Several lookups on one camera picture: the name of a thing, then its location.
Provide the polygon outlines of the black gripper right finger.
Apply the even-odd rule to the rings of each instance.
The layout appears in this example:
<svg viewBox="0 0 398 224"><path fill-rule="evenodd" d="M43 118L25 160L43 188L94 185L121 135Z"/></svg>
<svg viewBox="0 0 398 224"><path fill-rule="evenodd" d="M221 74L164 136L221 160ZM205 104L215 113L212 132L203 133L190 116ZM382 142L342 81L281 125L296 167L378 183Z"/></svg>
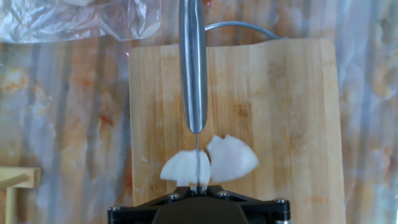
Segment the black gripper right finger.
<svg viewBox="0 0 398 224"><path fill-rule="evenodd" d="M291 224L290 202L285 198L262 201L228 191L220 185L201 187L201 196L232 201L242 208L246 218L262 215L266 218L266 223Z"/></svg>

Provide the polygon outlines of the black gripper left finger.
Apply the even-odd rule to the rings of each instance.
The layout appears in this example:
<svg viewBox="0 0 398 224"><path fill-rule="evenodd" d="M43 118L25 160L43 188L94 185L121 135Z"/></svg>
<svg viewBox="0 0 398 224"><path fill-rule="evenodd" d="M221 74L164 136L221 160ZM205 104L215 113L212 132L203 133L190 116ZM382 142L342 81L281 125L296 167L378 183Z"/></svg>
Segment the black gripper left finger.
<svg viewBox="0 0 398 224"><path fill-rule="evenodd" d="M108 224L134 223L140 220L153 220L164 205L178 202L197 195L196 187L177 187L172 193L153 199L136 207L109 207Z"/></svg>

